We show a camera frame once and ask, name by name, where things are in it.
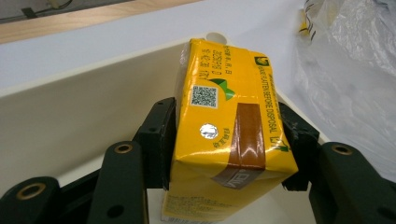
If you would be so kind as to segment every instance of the yellow drink carton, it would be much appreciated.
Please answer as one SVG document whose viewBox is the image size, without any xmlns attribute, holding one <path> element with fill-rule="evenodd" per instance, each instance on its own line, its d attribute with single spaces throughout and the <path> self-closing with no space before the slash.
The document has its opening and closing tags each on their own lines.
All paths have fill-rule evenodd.
<svg viewBox="0 0 396 224">
<path fill-rule="evenodd" d="M 190 42 L 163 219 L 222 221 L 297 172 L 271 63 L 247 49 Z"/>
</svg>

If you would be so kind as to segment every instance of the metal ring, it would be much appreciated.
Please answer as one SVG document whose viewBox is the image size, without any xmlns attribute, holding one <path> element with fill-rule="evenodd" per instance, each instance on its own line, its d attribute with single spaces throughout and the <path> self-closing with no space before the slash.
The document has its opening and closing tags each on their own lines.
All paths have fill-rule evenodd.
<svg viewBox="0 0 396 224">
<path fill-rule="evenodd" d="M 34 183 L 30 184 L 17 193 L 17 199 L 19 200 L 29 200 L 31 198 L 34 198 L 35 196 L 39 195 L 41 192 L 44 191 L 46 188 L 46 185 L 43 183 Z"/>
<path fill-rule="evenodd" d="M 123 144 L 123 145 L 117 146 L 114 149 L 115 152 L 120 153 L 120 154 L 130 152 L 131 150 L 132 150 L 132 145 L 129 145 L 129 144 Z"/>
<path fill-rule="evenodd" d="M 332 146 L 332 150 L 336 153 L 339 153 L 339 154 L 345 155 L 345 156 L 350 156 L 353 153 L 353 151 L 349 147 L 342 146 L 342 145 L 334 145 L 334 146 Z"/>
</svg>

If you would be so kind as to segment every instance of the plastic bag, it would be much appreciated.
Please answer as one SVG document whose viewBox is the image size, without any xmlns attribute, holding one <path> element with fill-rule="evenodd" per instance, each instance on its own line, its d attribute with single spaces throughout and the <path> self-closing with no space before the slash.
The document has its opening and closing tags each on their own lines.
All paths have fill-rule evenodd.
<svg viewBox="0 0 396 224">
<path fill-rule="evenodd" d="M 396 181 L 396 2 L 308 0 L 293 100 L 332 141 Z"/>
</svg>

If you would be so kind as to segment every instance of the barcode label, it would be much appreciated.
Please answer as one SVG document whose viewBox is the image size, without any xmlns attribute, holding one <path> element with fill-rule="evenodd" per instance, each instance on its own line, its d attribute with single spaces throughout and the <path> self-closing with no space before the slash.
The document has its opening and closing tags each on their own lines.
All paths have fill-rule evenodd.
<svg viewBox="0 0 396 224">
<path fill-rule="evenodd" d="M 219 91 L 218 88 L 193 86 L 192 87 L 192 105 L 200 105 L 211 108 L 218 108 Z"/>
</svg>

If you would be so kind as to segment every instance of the green logo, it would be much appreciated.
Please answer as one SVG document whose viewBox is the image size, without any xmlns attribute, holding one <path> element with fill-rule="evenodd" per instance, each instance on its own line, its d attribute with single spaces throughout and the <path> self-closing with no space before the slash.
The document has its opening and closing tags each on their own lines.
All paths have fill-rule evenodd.
<svg viewBox="0 0 396 224">
<path fill-rule="evenodd" d="M 270 62 L 267 57 L 254 57 L 254 62 L 260 66 L 269 66 Z"/>
<path fill-rule="evenodd" d="M 284 152 L 289 151 L 289 147 L 286 146 L 286 144 L 282 141 L 282 139 L 278 137 L 271 137 L 270 139 L 271 139 L 271 147 L 273 149 L 278 149 Z"/>
<path fill-rule="evenodd" d="M 225 100 L 230 100 L 235 95 L 235 92 L 227 88 L 227 80 L 221 78 L 209 79 L 209 81 L 218 84 L 225 93 Z"/>
</svg>

